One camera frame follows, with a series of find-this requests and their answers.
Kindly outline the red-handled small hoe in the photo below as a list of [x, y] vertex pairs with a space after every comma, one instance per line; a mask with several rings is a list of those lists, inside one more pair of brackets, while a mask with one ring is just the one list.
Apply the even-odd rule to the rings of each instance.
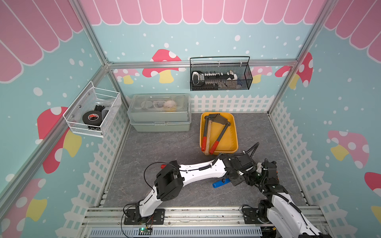
[[208, 127], [211, 125], [212, 121], [218, 116], [219, 114], [210, 114], [208, 116], [204, 116], [204, 131], [202, 134], [202, 142], [201, 142], [201, 150], [205, 155], [209, 155], [209, 139], [208, 139]]

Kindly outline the wooden-handled hatchet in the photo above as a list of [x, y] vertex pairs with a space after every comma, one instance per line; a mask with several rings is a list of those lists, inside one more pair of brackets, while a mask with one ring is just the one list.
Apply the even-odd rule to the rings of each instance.
[[203, 134], [203, 148], [204, 154], [209, 155], [211, 124], [215, 119], [216, 114], [205, 116], [204, 134]]

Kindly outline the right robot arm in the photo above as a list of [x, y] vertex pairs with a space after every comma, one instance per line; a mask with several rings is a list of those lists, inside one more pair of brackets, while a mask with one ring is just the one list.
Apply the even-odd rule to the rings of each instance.
[[315, 227], [295, 205], [288, 191], [279, 182], [276, 162], [265, 159], [261, 165], [258, 189], [267, 202], [258, 207], [258, 217], [269, 221], [278, 238], [330, 238]]

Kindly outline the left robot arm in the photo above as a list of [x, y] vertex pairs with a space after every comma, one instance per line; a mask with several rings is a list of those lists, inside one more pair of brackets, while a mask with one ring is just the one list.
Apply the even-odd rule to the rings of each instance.
[[250, 181], [250, 175], [257, 169], [253, 155], [258, 146], [257, 142], [248, 151], [238, 154], [220, 153], [214, 160], [199, 164], [181, 165], [176, 160], [164, 163], [146, 198], [123, 209], [122, 222], [125, 225], [159, 224], [154, 217], [159, 215], [156, 209], [161, 203], [176, 198], [184, 186], [197, 181], [218, 178], [222, 184], [230, 182], [234, 186]]

